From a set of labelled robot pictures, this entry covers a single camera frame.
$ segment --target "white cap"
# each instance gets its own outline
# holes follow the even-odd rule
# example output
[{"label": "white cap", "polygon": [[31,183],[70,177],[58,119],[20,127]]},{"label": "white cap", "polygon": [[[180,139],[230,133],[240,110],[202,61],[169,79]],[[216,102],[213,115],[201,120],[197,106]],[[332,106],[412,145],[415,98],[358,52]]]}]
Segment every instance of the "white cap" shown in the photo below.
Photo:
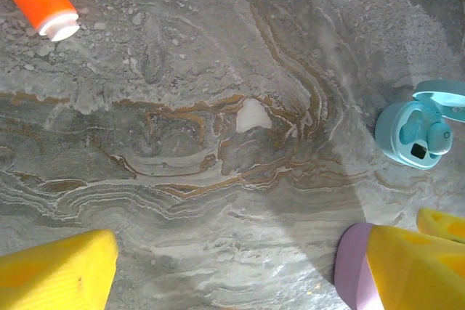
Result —
[{"label": "white cap", "polygon": [[39,30],[41,36],[48,36],[51,41],[60,41],[72,36],[78,31],[76,22],[78,14],[65,13],[49,18]]}]

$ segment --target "gray marble surface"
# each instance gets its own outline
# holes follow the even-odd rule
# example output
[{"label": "gray marble surface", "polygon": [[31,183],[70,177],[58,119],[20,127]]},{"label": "gray marble surface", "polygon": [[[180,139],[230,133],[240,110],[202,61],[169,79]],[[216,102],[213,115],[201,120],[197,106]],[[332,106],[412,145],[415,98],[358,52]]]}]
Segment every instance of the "gray marble surface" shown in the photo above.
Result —
[{"label": "gray marble surface", "polygon": [[464,212],[462,125],[431,171],[373,140],[463,79],[464,0],[71,1],[53,44],[0,0],[1,254],[110,228],[108,309],[335,310],[349,225]]}]

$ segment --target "earbud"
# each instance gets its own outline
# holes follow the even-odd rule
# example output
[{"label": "earbud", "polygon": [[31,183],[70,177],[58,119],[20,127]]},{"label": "earbud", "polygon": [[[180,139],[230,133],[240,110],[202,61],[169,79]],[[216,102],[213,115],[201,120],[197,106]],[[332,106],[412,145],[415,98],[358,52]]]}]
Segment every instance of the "earbud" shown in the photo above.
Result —
[{"label": "earbud", "polygon": [[452,147],[452,129],[446,123],[433,123],[426,135],[428,151],[433,155],[444,155]]}]

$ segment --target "open lid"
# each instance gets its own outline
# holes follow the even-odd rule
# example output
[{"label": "open lid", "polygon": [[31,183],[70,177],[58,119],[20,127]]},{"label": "open lid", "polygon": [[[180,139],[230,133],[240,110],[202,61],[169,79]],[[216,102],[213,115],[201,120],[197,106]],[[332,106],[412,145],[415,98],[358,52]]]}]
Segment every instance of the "open lid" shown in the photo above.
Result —
[{"label": "open lid", "polygon": [[465,82],[422,81],[416,86],[413,98],[437,109],[445,118],[465,123]]}]

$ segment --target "earbuds case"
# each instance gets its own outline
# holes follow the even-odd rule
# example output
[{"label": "earbuds case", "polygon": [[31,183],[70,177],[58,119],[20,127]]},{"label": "earbuds case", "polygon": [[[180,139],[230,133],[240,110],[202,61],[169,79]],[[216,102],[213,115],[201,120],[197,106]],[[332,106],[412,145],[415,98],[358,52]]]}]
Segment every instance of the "earbuds case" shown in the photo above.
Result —
[{"label": "earbuds case", "polygon": [[465,123],[465,83],[422,81],[413,98],[383,110],[375,140],[391,159],[427,170],[452,147],[453,132],[445,119]]}]

